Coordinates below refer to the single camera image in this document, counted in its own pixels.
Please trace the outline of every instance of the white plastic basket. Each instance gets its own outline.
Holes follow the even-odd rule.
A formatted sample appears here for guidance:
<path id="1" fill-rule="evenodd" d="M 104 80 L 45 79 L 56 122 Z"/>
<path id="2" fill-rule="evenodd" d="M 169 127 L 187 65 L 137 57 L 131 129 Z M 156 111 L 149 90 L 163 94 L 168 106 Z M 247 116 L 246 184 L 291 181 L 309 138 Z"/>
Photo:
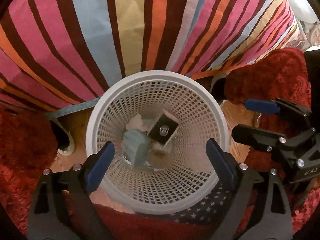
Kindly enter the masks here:
<path id="1" fill-rule="evenodd" d="M 162 109 L 180 121 L 170 168 L 131 171 L 121 161 L 125 125 L 138 113 L 156 118 Z M 211 94 L 186 76 L 154 70 L 122 79 L 101 97 L 89 119 L 86 150 L 89 156 L 114 143 L 115 158 L 101 182 L 111 199 L 137 212 L 169 214 L 193 206 L 219 181 L 205 152 L 209 138 L 228 151 L 227 123 Z"/>

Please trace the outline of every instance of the wooden floor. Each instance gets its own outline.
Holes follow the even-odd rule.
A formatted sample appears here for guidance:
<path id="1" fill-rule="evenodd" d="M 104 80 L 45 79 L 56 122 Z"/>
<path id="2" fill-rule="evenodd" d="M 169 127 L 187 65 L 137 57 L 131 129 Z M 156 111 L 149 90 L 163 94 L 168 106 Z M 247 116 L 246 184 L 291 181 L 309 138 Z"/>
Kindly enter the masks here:
<path id="1" fill-rule="evenodd" d="M 85 153 L 85 133 L 87 123 L 93 108 L 79 111 L 59 118 L 59 121 L 66 130 L 69 130 L 75 140 L 75 151 L 70 156 L 58 155 L 51 169 L 53 172 L 69 170 L 76 163 L 84 163 L 86 160 Z M 256 116 L 253 112 L 246 110 L 243 106 L 236 106 L 230 102 L 225 102 L 222 111 L 226 117 L 228 129 L 231 133 L 232 128 L 239 124 L 254 125 Z M 231 140 L 230 153 L 238 162 L 243 162 L 248 154 L 249 147 L 239 145 Z M 112 201 L 106 193 L 99 188 L 90 195 L 93 203 L 112 207 L 121 212 L 132 212 L 119 203 Z"/>

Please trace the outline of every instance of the red fluffy rug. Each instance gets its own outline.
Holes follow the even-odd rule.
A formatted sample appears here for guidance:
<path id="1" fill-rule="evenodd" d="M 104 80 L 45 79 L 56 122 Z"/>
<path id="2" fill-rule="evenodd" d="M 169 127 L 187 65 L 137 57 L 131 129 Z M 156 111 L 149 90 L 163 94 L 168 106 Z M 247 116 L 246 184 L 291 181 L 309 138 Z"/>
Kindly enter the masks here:
<path id="1" fill-rule="evenodd" d="M 237 104 L 247 98 L 284 98 L 310 107 L 310 85 L 303 58 L 297 49 L 277 49 L 259 62 L 236 69 L 227 77 L 225 95 Z M 260 127 L 294 136 L 296 131 L 276 117 L 264 116 Z M 50 123 L 41 115 L 24 113 L 12 115 L 0 111 L 0 202 L 21 232 L 26 233 L 27 213 L 32 192 L 43 169 L 50 167 L 56 156 L 54 135 Z M 269 154 L 250 150 L 246 163 L 254 169 L 279 169 Z M 320 190 L 313 190 L 293 212 L 293 230 L 300 230 L 319 203 Z M 147 219 L 138 215 L 117 212 L 95 205 L 100 217 L 116 239 L 201 239 L 209 226 L 186 225 L 176 222 Z M 245 228 L 252 211 L 247 208 L 239 227 Z M 74 225 L 76 217 L 70 212 Z"/>

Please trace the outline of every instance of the star-patterned fabric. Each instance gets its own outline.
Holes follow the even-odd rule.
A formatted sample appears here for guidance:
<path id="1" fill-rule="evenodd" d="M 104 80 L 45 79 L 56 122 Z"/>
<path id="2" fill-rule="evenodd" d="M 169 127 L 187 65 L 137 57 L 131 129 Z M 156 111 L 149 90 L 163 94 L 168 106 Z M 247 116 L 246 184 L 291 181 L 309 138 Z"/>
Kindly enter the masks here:
<path id="1" fill-rule="evenodd" d="M 213 190 L 197 204 L 190 208 L 166 215 L 141 214 L 150 218 L 173 220 L 179 223 L 207 225 L 226 211 L 226 203 L 231 198 L 231 192 L 224 190 L 218 182 Z"/>

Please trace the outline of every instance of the metal screw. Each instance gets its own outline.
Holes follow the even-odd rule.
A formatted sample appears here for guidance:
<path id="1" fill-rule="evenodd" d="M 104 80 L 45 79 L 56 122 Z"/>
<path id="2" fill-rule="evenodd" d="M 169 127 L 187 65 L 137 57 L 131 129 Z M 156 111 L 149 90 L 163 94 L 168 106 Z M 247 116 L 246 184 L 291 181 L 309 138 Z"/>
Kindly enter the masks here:
<path id="1" fill-rule="evenodd" d="M 287 142 L 286 138 L 283 138 L 283 137 L 280 137 L 280 138 L 279 138 L 279 141 L 280 141 L 281 143 L 286 143 L 286 142 Z"/>
<path id="2" fill-rule="evenodd" d="M 50 172 L 51 172 L 50 169 L 45 169 L 45 170 L 42 172 L 42 174 L 43 174 L 44 176 L 46 176 L 46 175 L 48 175 Z"/>
<path id="3" fill-rule="evenodd" d="M 302 159 L 298 159 L 297 160 L 297 164 L 299 167 L 303 167 L 304 166 L 304 161 Z"/>
<path id="4" fill-rule="evenodd" d="M 273 174 L 273 175 L 277 175 L 277 170 L 276 170 L 276 169 L 271 169 L 270 172 L 271 172 L 271 174 Z"/>
<path id="5" fill-rule="evenodd" d="M 241 170 L 244 170 L 244 171 L 245 171 L 245 170 L 248 168 L 248 165 L 245 164 L 245 163 L 240 163 L 240 164 L 239 164 L 239 167 L 240 167 Z"/>
<path id="6" fill-rule="evenodd" d="M 77 164 L 73 165 L 72 169 L 73 169 L 74 171 L 79 171 L 79 170 L 81 169 L 81 164 L 80 164 L 80 163 L 77 163 Z"/>
<path id="7" fill-rule="evenodd" d="M 161 136 L 166 136 L 168 134 L 168 132 L 169 132 L 169 127 L 166 124 L 164 124 L 160 127 L 159 133 Z"/>

